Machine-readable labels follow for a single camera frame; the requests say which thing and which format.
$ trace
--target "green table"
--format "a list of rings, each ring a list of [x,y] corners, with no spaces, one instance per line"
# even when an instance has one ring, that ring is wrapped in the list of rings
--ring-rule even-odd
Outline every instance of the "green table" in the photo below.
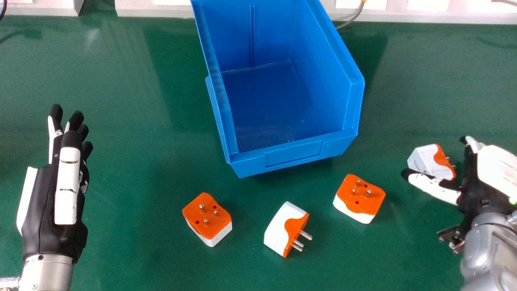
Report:
[[[343,156],[239,179],[224,161],[193,20],[0,22],[0,275],[21,272],[15,219],[25,169],[47,159],[46,116],[82,110],[95,146],[73,290],[459,290],[461,257],[438,230],[460,213],[400,177],[416,146],[439,142],[461,168],[462,135],[517,152],[517,27],[354,23],[342,33],[366,79],[359,136]],[[332,199],[347,173],[382,187],[370,225]],[[181,209],[211,193],[232,215],[215,248]],[[283,259],[262,243],[286,200],[314,236]]]

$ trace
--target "robotic arm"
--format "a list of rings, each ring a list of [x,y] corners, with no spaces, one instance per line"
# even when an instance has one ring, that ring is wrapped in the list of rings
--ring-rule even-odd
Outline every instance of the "robotic arm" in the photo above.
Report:
[[[0,290],[70,290],[73,266],[86,246],[81,221],[93,150],[84,117],[76,111],[61,127],[63,110],[54,105],[48,117],[49,163],[28,167],[16,225],[23,238],[21,277],[1,278]]]
[[[517,157],[472,137],[465,144],[462,185],[412,169],[410,184],[465,214],[460,225],[438,232],[455,254],[464,253],[462,291],[517,290]]]

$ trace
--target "plug pin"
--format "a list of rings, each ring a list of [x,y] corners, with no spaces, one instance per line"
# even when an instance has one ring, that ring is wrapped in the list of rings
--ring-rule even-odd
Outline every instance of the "plug pin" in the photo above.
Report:
[[[294,240],[294,241],[293,241],[293,243],[294,243],[295,245],[299,246],[300,248],[302,248],[302,247],[303,247],[303,243],[301,243],[301,242],[299,242],[299,241],[297,241],[297,240]]]
[[[299,252],[303,252],[303,249],[300,248],[299,246],[295,245],[295,244],[291,244],[291,246],[293,247],[293,249],[299,251]]]
[[[308,239],[308,240],[312,240],[312,235],[306,233],[303,230],[300,230],[300,235],[303,236],[304,238]]]

